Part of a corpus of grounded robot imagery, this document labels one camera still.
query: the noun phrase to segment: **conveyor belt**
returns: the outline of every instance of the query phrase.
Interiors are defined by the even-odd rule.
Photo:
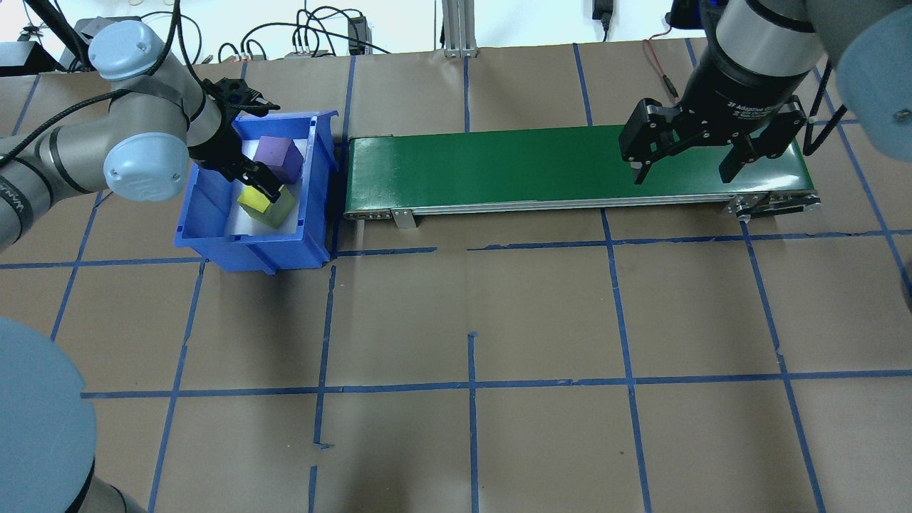
[[[819,203],[793,143],[748,165],[732,183],[718,166],[728,148],[695,148],[657,163],[642,185],[617,148],[619,125],[368,137],[351,141],[346,218],[742,201],[733,213],[802,210]]]

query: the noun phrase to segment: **robotic arm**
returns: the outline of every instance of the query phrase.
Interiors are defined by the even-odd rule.
[[[824,51],[871,142],[912,161],[912,0],[676,0],[670,18],[701,24],[709,45],[677,105],[646,98],[630,115],[619,143],[635,183],[694,146],[732,146],[724,183],[781,156],[807,122],[793,93]]]
[[[0,250],[72,196],[110,188],[138,201],[172,198],[186,184],[188,157],[278,199],[281,183],[241,153],[231,126],[238,107],[264,116],[277,106],[240,79],[206,80],[203,89],[174,55],[146,75],[162,51],[164,43],[141,22],[113,23],[98,32],[89,58],[112,90],[129,94],[114,99],[106,117],[57,127],[0,167]],[[25,138],[0,140],[0,156]]]

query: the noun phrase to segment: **table surface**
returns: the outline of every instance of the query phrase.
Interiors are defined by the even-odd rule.
[[[657,42],[679,87],[703,46]],[[199,70],[338,110],[343,159],[352,137],[619,124],[667,100],[639,43]],[[107,89],[2,79],[0,133]],[[0,255],[0,289],[28,290],[0,315],[74,360],[98,475],[159,513],[906,510],[912,168],[851,116],[807,162],[818,212],[343,221],[331,262],[275,277],[173,247],[180,198],[93,194]]]

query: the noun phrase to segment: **foam block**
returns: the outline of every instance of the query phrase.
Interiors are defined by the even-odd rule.
[[[291,139],[264,135],[260,138],[254,160],[266,164],[279,182],[290,185],[301,177],[304,155]]]
[[[237,203],[243,210],[256,221],[278,229],[292,209],[295,208],[295,198],[288,192],[284,185],[279,189],[279,201],[269,203],[269,198],[250,185],[244,187]]]

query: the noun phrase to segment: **metal bracket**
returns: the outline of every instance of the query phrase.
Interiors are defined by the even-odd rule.
[[[418,224],[415,222],[415,215],[409,209],[393,209],[393,220],[396,221],[396,227],[399,229],[404,228],[417,228]]]
[[[475,57],[475,0],[443,0],[444,53],[448,58]]]
[[[735,215],[739,221],[748,223],[754,218],[810,212],[819,206],[820,196],[816,191],[798,194],[736,194],[725,206],[723,213]]]
[[[391,219],[393,214],[389,209],[384,210],[364,210],[359,212],[353,212],[350,214],[345,214],[345,218],[349,221],[367,221],[373,219]]]

